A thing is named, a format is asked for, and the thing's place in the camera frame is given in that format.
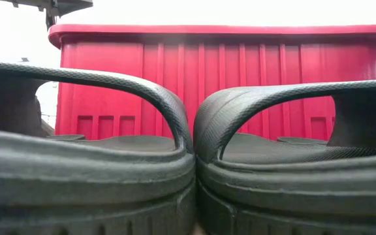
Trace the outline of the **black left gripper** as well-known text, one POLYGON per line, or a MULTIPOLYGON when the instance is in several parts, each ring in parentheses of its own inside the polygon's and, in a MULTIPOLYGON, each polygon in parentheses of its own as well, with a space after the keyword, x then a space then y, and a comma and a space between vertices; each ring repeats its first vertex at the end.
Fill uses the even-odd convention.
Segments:
POLYGON ((2 0, 12 3, 14 7, 27 5, 37 7, 39 11, 46 10, 50 16, 63 16, 77 10, 93 6, 92 0, 2 0))

